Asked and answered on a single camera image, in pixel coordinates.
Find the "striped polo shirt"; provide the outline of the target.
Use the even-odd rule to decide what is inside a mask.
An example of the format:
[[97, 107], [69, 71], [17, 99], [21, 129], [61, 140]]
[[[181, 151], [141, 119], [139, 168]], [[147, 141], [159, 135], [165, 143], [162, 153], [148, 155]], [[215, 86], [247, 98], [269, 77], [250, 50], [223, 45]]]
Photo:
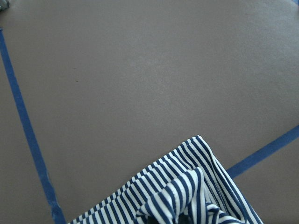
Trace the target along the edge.
[[259, 224], [260, 217], [201, 136], [144, 168], [75, 224]]

